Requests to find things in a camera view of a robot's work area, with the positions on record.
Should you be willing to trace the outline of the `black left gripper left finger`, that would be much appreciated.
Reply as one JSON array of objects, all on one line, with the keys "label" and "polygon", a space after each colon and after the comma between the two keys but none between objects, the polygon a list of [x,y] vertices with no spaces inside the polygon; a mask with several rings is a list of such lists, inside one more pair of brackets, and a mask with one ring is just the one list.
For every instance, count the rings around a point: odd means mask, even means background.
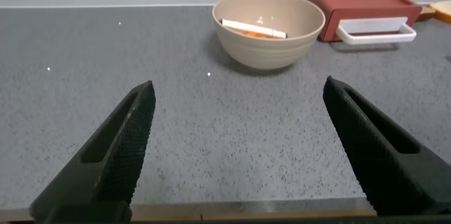
[{"label": "black left gripper left finger", "polygon": [[30,206],[36,223],[128,223],[156,107],[134,87]]}]

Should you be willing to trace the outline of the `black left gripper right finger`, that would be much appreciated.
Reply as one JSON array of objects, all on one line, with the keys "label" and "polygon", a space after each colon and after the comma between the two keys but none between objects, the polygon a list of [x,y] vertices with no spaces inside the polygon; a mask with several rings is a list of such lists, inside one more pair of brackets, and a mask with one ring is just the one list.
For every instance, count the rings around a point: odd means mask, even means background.
[{"label": "black left gripper right finger", "polygon": [[323,100],[378,215],[450,212],[450,164],[347,83],[328,77]]}]

